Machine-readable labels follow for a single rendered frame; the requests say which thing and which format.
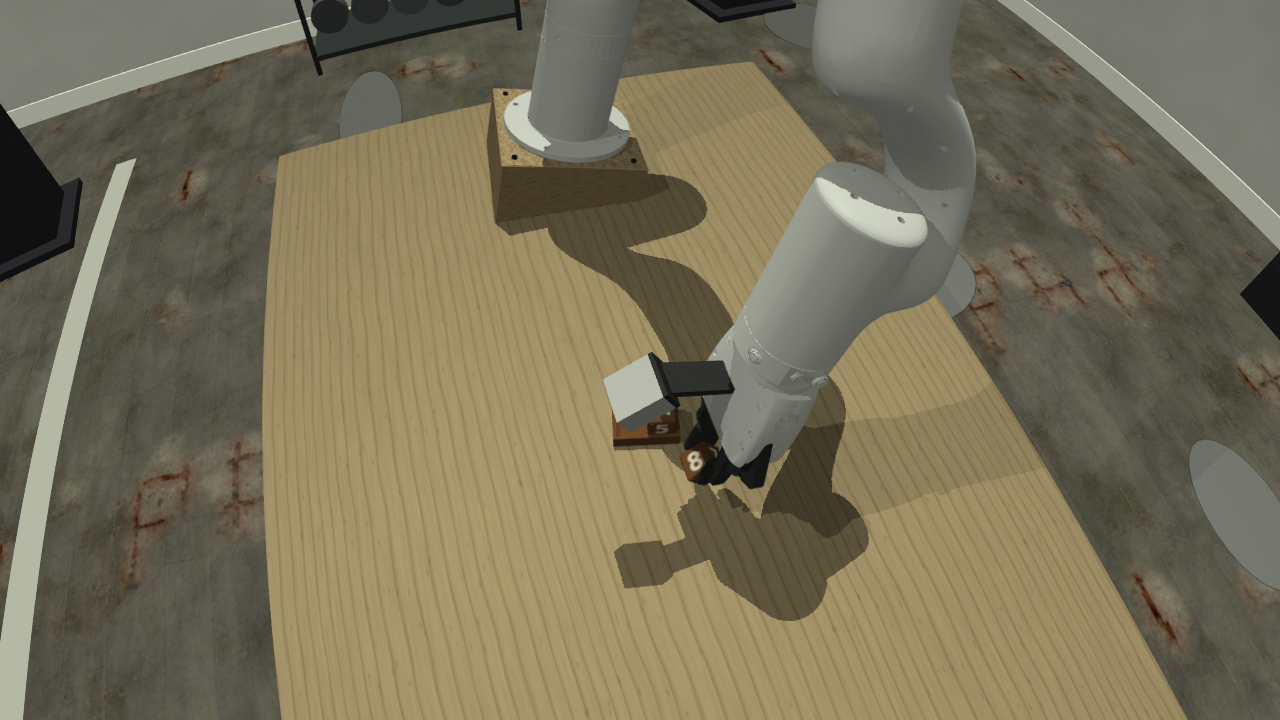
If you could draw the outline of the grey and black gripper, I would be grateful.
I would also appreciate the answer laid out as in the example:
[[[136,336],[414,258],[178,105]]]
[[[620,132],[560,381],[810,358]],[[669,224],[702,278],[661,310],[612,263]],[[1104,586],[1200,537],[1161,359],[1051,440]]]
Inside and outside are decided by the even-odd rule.
[[[803,429],[818,389],[809,383],[774,386],[758,375],[739,354],[733,325],[707,361],[721,360],[733,384],[733,395],[701,396],[698,424],[684,448],[692,448],[701,441],[714,446],[721,439],[722,448],[698,474],[698,486],[721,486],[732,474],[749,489],[760,488],[769,462],[777,462]]]

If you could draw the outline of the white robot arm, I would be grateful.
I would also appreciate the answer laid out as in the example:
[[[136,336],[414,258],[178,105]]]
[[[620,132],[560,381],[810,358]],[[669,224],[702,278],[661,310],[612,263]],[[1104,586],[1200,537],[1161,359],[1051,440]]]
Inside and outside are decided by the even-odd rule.
[[[572,163],[625,149],[628,122],[613,102],[639,3],[547,0],[532,91],[503,120],[518,146]],[[977,181],[950,73],[961,9],[963,0],[817,3],[817,77],[876,118],[884,176],[850,161],[820,167],[739,314],[739,354],[774,386],[827,386],[867,325],[924,304],[954,265]],[[681,406],[677,397],[735,389],[723,360],[662,363],[653,352],[603,380],[628,432]]]

